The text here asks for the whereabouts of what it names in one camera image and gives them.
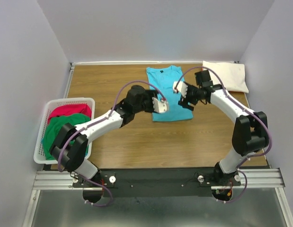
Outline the cyan polo t shirt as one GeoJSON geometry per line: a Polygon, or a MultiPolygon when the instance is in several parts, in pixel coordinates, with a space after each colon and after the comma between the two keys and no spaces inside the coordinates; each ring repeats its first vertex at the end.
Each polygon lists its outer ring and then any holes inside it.
{"type": "Polygon", "coordinates": [[[192,111],[178,105],[181,94],[173,92],[173,83],[177,82],[182,76],[181,67],[171,65],[167,68],[155,69],[148,67],[146,69],[149,83],[156,86],[169,103],[169,110],[166,113],[153,113],[154,122],[175,122],[193,119],[192,111]]]}

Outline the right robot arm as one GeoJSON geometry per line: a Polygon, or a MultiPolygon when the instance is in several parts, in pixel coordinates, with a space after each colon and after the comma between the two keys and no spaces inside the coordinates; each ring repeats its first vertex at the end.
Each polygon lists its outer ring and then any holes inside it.
{"type": "Polygon", "coordinates": [[[213,181],[224,185],[236,174],[240,166],[249,158],[257,157],[258,152],[270,148],[271,135],[268,132],[267,116],[255,112],[237,101],[224,87],[222,82],[214,84],[205,68],[195,73],[196,86],[182,79],[173,83],[173,91],[181,95],[178,104],[193,110],[198,102],[210,103],[218,107],[234,123],[231,149],[224,159],[214,166],[213,181]]]}

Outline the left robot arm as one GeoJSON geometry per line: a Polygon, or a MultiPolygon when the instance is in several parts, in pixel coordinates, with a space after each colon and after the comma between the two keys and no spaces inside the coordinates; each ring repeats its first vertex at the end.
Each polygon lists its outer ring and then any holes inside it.
{"type": "Polygon", "coordinates": [[[127,125],[139,112],[158,112],[154,106],[158,94],[156,89],[133,85],[126,97],[106,114],[76,126],[64,124],[49,149],[51,156],[58,161],[60,168],[81,175],[88,186],[103,185],[100,169],[85,157],[87,146],[107,132],[127,125]]]}

